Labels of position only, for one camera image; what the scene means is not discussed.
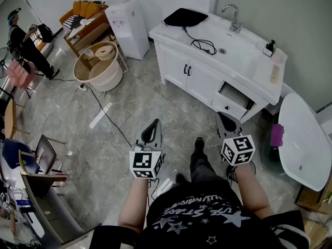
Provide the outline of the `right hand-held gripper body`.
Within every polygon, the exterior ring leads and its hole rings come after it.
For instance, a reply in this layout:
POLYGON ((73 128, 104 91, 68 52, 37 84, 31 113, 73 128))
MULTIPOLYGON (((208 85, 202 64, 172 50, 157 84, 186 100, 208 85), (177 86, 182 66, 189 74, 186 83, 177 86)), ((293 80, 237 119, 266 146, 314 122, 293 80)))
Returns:
POLYGON ((249 163, 256 150, 252 136, 242 135, 242 124, 227 113, 216 113, 217 134, 222 145, 222 162, 231 166, 249 163))

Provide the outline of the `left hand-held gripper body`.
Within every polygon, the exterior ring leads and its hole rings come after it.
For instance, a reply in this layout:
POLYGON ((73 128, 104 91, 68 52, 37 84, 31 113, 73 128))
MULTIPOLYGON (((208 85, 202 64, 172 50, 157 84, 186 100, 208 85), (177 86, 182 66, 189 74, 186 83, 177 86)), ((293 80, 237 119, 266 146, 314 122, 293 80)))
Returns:
POLYGON ((156 179, 163 164, 162 125, 159 119, 142 127, 129 152, 130 171, 135 178, 156 179))

